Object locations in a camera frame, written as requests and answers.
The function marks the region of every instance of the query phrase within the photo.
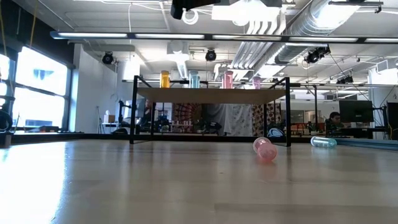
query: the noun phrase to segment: tripod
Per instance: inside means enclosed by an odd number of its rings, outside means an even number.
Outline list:
[[[102,119],[100,116],[100,107],[97,106],[97,114],[98,114],[98,128],[97,128],[97,134],[105,134],[105,129],[104,126],[102,125]]]

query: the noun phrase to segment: fluorescent light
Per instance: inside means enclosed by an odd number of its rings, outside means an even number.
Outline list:
[[[280,41],[281,37],[263,35],[213,35],[214,40],[258,40],[258,41]]]
[[[291,37],[289,40],[298,42],[356,42],[358,38],[347,37]]]
[[[58,33],[60,37],[80,37],[80,38],[127,38],[127,34],[111,34],[111,33],[73,33],[61,32]]]
[[[398,38],[367,38],[365,42],[374,43],[398,43]]]
[[[138,39],[204,39],[203,34],[136,34]]]
[[[316,44],[316,43],[286,43],[286,46],[291,46],[291,47],[327,47],[328,44]]]

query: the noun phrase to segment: ceiling light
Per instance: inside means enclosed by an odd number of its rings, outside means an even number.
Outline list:
[[[214,40],[280,41],[281,37],[263,35],[213,35]]]
[[[113,57],[113,53],[112,52],[105,52],[105,55],[102,58],[102,62],[105,65],[112,65],[115,62],[114,57]]]
[[[330,48],[327,47],[318,47],[313,51],[310,51],[307,57],[304,59],[308,64],[317,63],[319,60],[325,57],[325,55],[330,54]]]
[[[356,42],[358,38],[347,37],[291,37],[289,40],[297,42]]]
[[[204,39],[203,34],[136,34],[137,39]]]
[[[289,47],[327,47],[328,44],[316,44],[316,43],[286,43]]]
[[[60,32],[63,38],[127,38],[127,34]]]
[[[382,1],[367,1],[359,0],[359,1],[330,1],[329,5],[332,6],[380,6],[383,5]]]
[[[398,38],[367,38],[365,43],[373,42],[373,43],[397,43]]]
[[[208,49],[205,58],[207,62],[212,62],[216,60],[217,54],[214,49]]]

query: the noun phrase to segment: wooden tabletop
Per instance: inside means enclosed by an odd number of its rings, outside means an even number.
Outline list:
[[[285,96],[285,90],[214,88],[138,88],[137,92],[158,103],[266,104]]]

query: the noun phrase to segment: teal bottle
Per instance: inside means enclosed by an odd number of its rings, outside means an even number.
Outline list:
[[[322,138],[322,137],[312,137],[311,145],[315,147],[335,147],[337,145],[336,140],[331,138]]]
[[[197,71],[189,71],[189,88],[200,88],[200,77]]]

